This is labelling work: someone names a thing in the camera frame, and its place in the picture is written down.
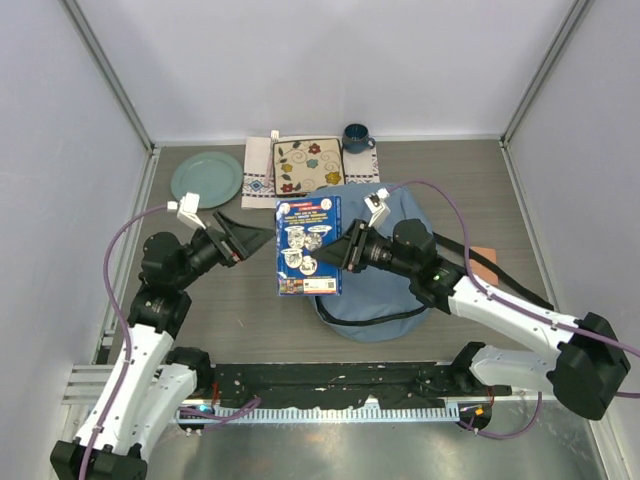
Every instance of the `yellow flower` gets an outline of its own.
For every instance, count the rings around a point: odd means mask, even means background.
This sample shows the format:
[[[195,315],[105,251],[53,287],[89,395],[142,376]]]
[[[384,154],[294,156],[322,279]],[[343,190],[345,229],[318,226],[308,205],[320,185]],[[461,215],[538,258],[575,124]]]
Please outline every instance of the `yellow flower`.
[[[332,185],[337,185],[340,180],[342,180],[342,177],[340,177],[340,173],[339,172],[331,172],[331,173],[327,173],[324,178],[327,179],[327,183],[330,183]]]

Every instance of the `bag strap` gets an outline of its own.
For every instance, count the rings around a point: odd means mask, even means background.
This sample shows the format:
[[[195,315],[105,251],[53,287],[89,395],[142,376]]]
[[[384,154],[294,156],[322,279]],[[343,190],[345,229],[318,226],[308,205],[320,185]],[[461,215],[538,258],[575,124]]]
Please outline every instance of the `bag strap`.
[[[464,245],[456,242],[455,240],[451,240],[450,238],[445,237],[444,235],[440,235],[439,233],[433,232],[433,237],[436,239],[436,243],[451,252],[464,256]],[[493,263],[487,257],[479,254],[475,250],[471,249],[469,252],[469,258],[475,260],[483,267],[488,268],[490,271],[495,273],[498,276],[498,279],[502,281],[506,286],[511,288],[518,295],[523,297],[525,300],[537,305],[540,308],[544,308],[546,310],[554,310],[553,305],[547,302],[545,299],[535,294],[531,290],[526,287],[523,287],[515,280],[513,277],[507,274],[502,268]],[[415,310],[411,310],[409,312],[401,312],[394,313],[393,315],[384,315],[382,317],[372,318],[371,320],[342,320],[331,315],[325,306],[322,304],[322,297],[315,297],[316,308],[318,309],[318,314],[326,323],[331,325],[338,325],[341,327],[371,327],[373,325],[380,325],[382,323],[391,322],[393,320],[403,320],[405,318],[410,318],[415,315],[420,315],[427,309],[426,305],[423,305],[420,308],[416,308]]]
[[[436,239],[436,243],[447,250],[452,251],[455,254],[460,256],[464,256],[464,245],[456,242],[455,240],[451,240],[450,238],[445,237],[444,235],[440,235],[439,233],[433,232],[433,237]],[[547,302],[544,298],[535,294],[531,290],[526,287],[523,287],[518,283],[518,281],[511,277],[507,272],[502,270],[498,265],[493,263],[487,257],[480,255],[475,250],[471,249],[469,251],[469,258],[471,260],[475,260],[480,265],[485,268],[488,268],[493,273],[498,276],[498,279],[503,282],[507,287],[511,288],[514,292],[520,295],[525,300],[537,305],[540,308],[544,308],[546,310],[554,310],[553,305]]]

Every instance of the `blue bag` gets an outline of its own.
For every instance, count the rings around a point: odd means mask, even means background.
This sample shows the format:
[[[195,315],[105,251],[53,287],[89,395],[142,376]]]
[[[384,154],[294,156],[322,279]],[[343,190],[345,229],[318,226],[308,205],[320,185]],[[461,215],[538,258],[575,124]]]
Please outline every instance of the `blue bag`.
[[[369,221],[371,212],[364,197],[392,184],[366,183],[328,187],[307,197],[337,195],[342,199],[342,231],[360,218]],[[391,213],[378,228],[390,237],[400,220],[417,218],[432,231],[431,224],[406,188],[395,190],[387,199]],[[320,318],[340,335],[359,342],[381,342],[401,337],[427,318],[429,309],[409,292],[409,279],[368,267],[361,273],[344,272],[342,295],[309,297]]]

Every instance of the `white fork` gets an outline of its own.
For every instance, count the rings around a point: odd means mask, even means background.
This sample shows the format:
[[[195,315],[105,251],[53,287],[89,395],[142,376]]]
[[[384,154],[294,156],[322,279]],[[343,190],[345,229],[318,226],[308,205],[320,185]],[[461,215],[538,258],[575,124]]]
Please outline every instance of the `white fork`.
[[[271,175],[273,175],[273,146],[280,140],[280,131],[271,130],[271,144],[269,145],[269,161],[267,162],[267,173],[264,176],[264,186],[271,184]]]

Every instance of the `white panel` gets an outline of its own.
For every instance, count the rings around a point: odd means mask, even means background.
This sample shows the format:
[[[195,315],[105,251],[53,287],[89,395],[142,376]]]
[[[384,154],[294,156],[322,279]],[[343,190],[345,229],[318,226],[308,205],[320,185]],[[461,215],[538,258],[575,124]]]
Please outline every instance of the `white panel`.
[[[594,2],[513,142],[564,311],[589,310],[640,346],[640,2]],[[623,389],[640,391],[640,368]],[[625,460],[640,478],[638,400],[614,401]]]
[[[4,0],[0,44],[0,476],[42,479],[145,154],[57,1]]]
[[[572,0],[81,0],[156,141],[501,134]]]

